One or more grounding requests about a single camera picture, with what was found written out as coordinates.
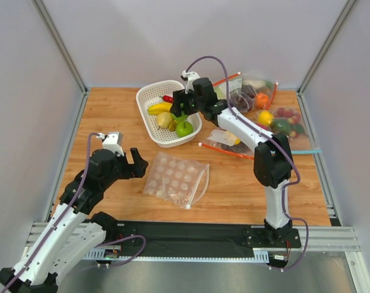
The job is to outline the red fake chili pepper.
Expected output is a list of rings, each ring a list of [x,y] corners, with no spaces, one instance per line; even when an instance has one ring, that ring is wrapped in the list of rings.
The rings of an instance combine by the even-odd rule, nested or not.
[[[166,103],[170,103],[170,104],[173,103],[173,97],[172,96],[164,95],[164,96],[161,96],[161,98]]]

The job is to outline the green fake apple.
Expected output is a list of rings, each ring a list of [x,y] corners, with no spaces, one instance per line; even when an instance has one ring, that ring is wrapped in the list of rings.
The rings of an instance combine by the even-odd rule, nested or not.
[[[189,123],[187,120],[184,120],[177,124],[175,131],[177,136],[182,138],[192,134],[194,128],[191,123]]]

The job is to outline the yellow fake pear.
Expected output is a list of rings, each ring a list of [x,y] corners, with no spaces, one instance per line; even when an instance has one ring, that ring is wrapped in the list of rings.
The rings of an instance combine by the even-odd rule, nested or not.
[[[159,128],[168,129],[173,118],[170,112],[162,112],[156,116],[156,124]]]

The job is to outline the yellow fake banana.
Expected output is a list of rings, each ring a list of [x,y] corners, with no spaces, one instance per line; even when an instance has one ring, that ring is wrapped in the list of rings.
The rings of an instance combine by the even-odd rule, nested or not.
[[[157,115],[159,115],[162,112],[170,112],[171,106],[172,105],[170,103],[166,103],[166,102],[159,103],[159,104],[154,104],[154,105],[152,105],[148,108],[148,114],[153,115],[153,116],[156,117]],[[174,132],[175,129],[176,129],[176,122],[173,119],[173,121],[171,122],[171,124],[170,124],[170,126],[167,130],[169,130],[170,132]]]

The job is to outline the clear dotted zip bag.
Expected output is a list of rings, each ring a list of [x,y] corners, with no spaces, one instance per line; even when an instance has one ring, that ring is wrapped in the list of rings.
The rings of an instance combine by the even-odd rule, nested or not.
[[[181,209],[190,209],[206,193],[209,173],[208,164],[159,152],[153,160],[143,192]]]

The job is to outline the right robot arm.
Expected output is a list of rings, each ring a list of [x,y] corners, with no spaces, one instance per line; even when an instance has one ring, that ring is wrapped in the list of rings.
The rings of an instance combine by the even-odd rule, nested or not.
[[[264,186],[267,213],[264,228],[249,238],[270,247],[284,244],[292,231],[285,195],[293,165],[287,138],[261,128],[245,118],[228,100],[218,99],[208,78],[194,76],[183,80],[185,88],[173,93],[171,113],[178,117],[199,112],[205,120],[230,132],[251,150],[254,176]]]

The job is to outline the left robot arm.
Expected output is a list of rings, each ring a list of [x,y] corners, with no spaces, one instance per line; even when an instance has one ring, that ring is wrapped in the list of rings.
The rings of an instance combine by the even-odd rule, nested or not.
[[[13,267],[1,269],[3,292],[57,292],[64,278],[92,248],[137,238],[145,240],[136,234],[121,236],[117,220],[104,212],[94,214],[82,233],[71,237],[113,183],[144,177],[148,162],[137,148],[132,148],[131,154],[132,163],[111,150],[87,153],[85,169],[66,187],[33,247]]]

